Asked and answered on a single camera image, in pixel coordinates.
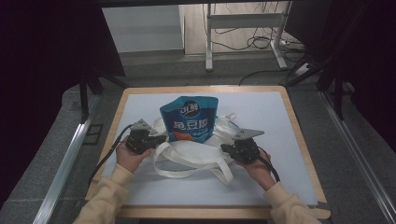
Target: white wall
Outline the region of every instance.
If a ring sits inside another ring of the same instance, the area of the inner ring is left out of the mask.
[[[183,49],[178,6],[103,8],[118,52]]]

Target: bag logo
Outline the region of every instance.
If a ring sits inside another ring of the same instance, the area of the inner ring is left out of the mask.
[[[201,108],[195,101],[186,101],[184,105],[179,109],[180,114],[185,117],[195,117],[199,114]]]

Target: metal frame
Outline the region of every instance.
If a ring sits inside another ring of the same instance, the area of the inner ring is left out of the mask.
[[[276,56],[280,69],[288,69],[279,50],[280,37],[286,25],[291,1],[288,1],[282,13],[212,15],[211,4],[207,4],[206,12],[206,71],[213,70],[212,29],[277,27],[276,37],[271,40],[271,48]]]
[[[38,210],[35,221],[33,223],[41,224],[48,223],[50,221],[51,214],[55,208],[56,203],[58,202],[59,196],[61,195],[62,189],[64,188],[64,183],[66,182],[67,177],[69,176],[73,164],[76,160],[76,156],[82,145],[85,134],[90,127],[93,113],[96,109],[96,106],[98,105],[100,98],[100,95],[94,95],[91,99],[89,108],[91,113],[89,114],[87,120],[84,123],[80,123],[78,125],[78,128],[75,132],[75,135],[73,136],[69,148],[64,155],[64,159],[62,160],[58,172],[52,180],[47,195],[44,198],[44,201],[41,204],[41,207]]]
[[[335,111],[332,109],[333,103],[329,93],[327,93],[326,91],[320,91],[319,96],[322,98],[324,104],[326,105],[328,112],[332,117],[332,121],[334,121],[335,126],[344,138],[346,146],[349,149],[353,160],[356,162],[359,170],[361,171],[361,175],[366,181],[366,184],[369,187],[370,191],[373,193],[376,201],[378,202],[379,208],[382,210],[388,223],[396,223],[396,209],[392,199],[389,197],[384,186],[376,177],[376,174],[374,173],[370,164],[365,159],[359,145],[356,143],[347,125],[337,116]]]

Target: blue snack bag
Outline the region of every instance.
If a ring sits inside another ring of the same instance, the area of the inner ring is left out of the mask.
[[[210,96],[180,96],[160,108],[171,142],[203,143],[212,136],[219,99]]]

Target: beige sleeve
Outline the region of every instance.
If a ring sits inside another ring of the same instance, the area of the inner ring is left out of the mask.
[[[264,193],[272,205],[271,216],[276,224],[320,223],[297,195],[287,193],[280,182]]]
[[[74,223],[114,223],[129,191],[125,185],[134,177],[132,173],[116,164],[111,176],[99,181],[94,196],[85,204]]]

